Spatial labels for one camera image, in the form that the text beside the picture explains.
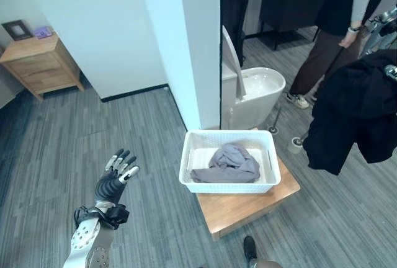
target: wristwatch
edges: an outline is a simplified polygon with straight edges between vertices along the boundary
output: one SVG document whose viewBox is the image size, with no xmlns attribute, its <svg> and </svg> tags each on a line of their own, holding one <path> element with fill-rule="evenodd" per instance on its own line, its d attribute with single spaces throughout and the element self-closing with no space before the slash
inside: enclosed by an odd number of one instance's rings
<svg viewBox="0 0 397 268">
<path fill-rule="evenodd" d="M 349 27 L 348 31 L 352 32 L 353 34 L 356 34 L 360 31 L 360 27 L 357 27 L 357 28 Z"/>
</svg>

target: small purple box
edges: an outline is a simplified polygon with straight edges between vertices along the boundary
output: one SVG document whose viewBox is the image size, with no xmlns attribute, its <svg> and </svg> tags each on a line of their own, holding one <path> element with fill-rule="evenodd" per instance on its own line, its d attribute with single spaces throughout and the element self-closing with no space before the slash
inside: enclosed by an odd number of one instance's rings
<svg viewBox="0 0 397 268">
<path fill-rule="evenodd" d="M 45 38 L 45 37 L 50 37 L 50 36 L 52 35 L 52 32 L 51 32 L 51 30 L 46 26 L 46 27 L 40 27 L 40 28 L 36 29 L 36 30 L 34 31 L 34 34 L 35 34 L 35 36 L 36 36 L 38 39 L 41 39 L 41 38 Z"/>
</svg>

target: toilet tank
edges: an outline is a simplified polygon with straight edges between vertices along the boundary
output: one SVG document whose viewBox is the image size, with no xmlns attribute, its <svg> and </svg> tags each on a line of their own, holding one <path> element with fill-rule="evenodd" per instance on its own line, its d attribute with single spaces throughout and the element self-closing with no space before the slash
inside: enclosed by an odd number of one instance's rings
<svg viewBox="0 0 397 268">
<path fill-rule="evenodd" d="M 237 74 L 222 62 L 222 109 L 236 104 Z"/>
</svg>

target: black clothing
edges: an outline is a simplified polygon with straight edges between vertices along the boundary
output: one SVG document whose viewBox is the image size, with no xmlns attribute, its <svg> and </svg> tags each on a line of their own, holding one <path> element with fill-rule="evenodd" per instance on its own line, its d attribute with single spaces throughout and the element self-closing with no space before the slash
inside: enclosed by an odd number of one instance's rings
<svg viewBox="0 0 397 268">
<path fill-rule="evenodd" d="M 368 163 L 391 157 L 397 147 L 397 83 L 386 65 L 396 50 L 381 50 L 337 70 L 319 92 L 303 147 L 309 167 L 338 175 L 357 143 Z"/>
<path fill-rule="evenodd" d="M 373 14 L 381 0 L 370 0 L 363 23 Z M 321 7 L 316 25 L 323 31 L 333 35 L 344 36 L 350 26 L 353 0 L 325 0 Z"/>
</svg>

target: robot finger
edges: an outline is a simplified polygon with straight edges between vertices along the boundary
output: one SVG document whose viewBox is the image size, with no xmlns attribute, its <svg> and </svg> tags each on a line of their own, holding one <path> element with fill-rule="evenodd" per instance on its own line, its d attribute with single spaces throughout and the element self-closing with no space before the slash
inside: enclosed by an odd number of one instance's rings
<svg viewBox="0 0 397 268">
<path fill-rule="evenodd" d="M 132 156 L 126 163 L 121 165 L 121 168 L 118 170 L 119 176 L 121 176 L 124 170 L 131 165 L 134 161 L 136 161 L 136 156 Z"/>
<path fill-rule="evenodd" d="M 120 164 L 123 162 L 123 160 L 130 154 L 130 150 L 125 150 L 116 160 L 114 166 L 113 166 L 113 171 L 117 171 L 120 167 Z"/>
<path fill-rule="evenodd" d="M 124 149 L 119 149 L 116 151 L 115 154 L 112 155 L 112 157 L 109 159 L 109 161 L 107 162 L 106 166 L 105 166 L 105 171 L 109 171 L 110 168 L 113 167 L 113 163 L 117 160 L 117 158 L 120 156 L 120 154 L 122 154 L 124 151 Z"/>
<path fill-rule="evenodd" d="M 129 178 L 133 177 L 138 171 L 139 171 L 138 166 L 133 166 L 131 169 L 127 170 L 123 175 L 119 177 L 119 181 L 122 184 L 126 184 L 129 180 Z"/>
</svg>

